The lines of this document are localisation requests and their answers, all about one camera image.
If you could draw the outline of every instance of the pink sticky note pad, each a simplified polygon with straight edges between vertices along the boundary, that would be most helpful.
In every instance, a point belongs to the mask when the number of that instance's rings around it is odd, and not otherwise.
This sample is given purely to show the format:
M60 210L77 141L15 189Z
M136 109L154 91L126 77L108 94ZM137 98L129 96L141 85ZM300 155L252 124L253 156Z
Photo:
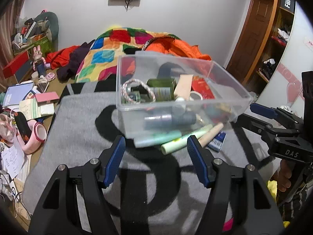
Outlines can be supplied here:
M38 103L51 103L56 102L59 99L59 96L56 92L47 92L42 94L36 94L35 98Z

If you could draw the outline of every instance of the wooden door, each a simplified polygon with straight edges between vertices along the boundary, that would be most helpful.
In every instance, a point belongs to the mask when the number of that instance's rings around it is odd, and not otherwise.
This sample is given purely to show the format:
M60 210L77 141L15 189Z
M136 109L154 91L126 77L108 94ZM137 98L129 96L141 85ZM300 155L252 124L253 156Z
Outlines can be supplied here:
M239 37L227 70L239 82L243 82L264 39L273 0L251 0L244 28Z

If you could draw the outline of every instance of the striped curtain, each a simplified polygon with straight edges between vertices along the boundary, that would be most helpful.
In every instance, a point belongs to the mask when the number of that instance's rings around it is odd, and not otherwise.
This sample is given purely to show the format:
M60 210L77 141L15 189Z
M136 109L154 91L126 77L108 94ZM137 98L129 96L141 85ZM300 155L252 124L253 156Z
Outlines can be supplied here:
M15 20L19 17L23 4L24 0L13 0L0 18L0 91L8 86L2 70L14 57L11 35L16 33Z

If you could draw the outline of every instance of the transparent plastic box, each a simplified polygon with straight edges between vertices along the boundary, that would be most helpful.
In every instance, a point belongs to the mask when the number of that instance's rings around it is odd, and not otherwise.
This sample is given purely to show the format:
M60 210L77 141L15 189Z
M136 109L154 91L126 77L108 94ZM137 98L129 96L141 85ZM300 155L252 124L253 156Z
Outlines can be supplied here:
M146 103L125 103L122 85L129 79L147 82L156 78L175 78L178 83L181 74L193 74L205 79L215 99L189 100L184 102L162 101ZM154 133L180 130L188 134L205 125L234 121L245 112L253 98L248 91L224 68L214 61L182 58L164 54L135 54L118 58L116 79L116 108L122 121L121 130L126 138L144 137ZM165 121L153 123L149 118L175 118L175 108L183 107L196 114L194 124L181 125Z

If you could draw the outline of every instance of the braided rope ring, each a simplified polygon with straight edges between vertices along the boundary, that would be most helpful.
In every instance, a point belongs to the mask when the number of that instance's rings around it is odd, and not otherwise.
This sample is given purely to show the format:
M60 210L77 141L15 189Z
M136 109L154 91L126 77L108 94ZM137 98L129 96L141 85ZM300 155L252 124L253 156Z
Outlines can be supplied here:
M140 102L137 102L137 101L134 101L133 99L131 99L131 98L129 97L128 93L127 93L127 86L128 86L130 83L133 83L133 82L139 83L140 85L142 85L143 88L144 88L145 90L147 90L147 92L148 92L150 98L152 98L152 102L155 102L155 101L156 101L155 94L154 94L154 92L151 90L151 88L150 88L147 84L145 84L143 81L137 80L137 79L130 79L130 80L126 81L126 82L122 85L122 94L123 94L123 97L124 97L127 101L129 101L130 103L140 103Z

